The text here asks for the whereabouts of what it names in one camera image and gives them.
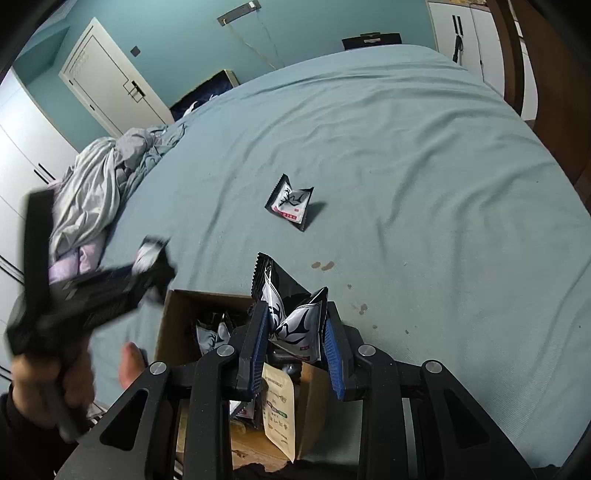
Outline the person left hand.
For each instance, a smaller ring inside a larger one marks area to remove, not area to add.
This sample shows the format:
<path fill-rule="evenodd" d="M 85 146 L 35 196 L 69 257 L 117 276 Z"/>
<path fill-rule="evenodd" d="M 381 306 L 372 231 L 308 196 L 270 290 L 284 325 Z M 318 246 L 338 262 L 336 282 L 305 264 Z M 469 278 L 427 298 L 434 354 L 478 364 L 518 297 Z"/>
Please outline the person left hand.
<path fill-rule="evenodd" d="M 29 355 L 15 356 L 12 361 L 12 399 L 18 412 L 24 418 L 45 428 L 54 427 L 57 422 L 51 413 L 46 387 L 62 383 L 65 403 L 72 408 L 87 409 L 95 399 L 94 372 L 89 352 L 89 338 L 85 337 L 75 347 L 77 357 L 69 369 L 61 372 L 57 360 L 44 360 Z"/>

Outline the black sleeved left forearm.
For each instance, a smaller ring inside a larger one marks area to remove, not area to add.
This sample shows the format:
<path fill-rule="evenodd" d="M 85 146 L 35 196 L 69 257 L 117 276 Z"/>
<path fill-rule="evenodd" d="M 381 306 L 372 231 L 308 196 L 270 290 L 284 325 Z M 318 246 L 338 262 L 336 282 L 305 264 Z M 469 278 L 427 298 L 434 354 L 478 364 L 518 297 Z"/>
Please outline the black sleeved left forearm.
<path fill-rule="evenodd" d="M 77 444 L 65 442 L 57 427 L 26 419 L 12 393 L 1 395 L 1 478 L 54 479 Z"/>

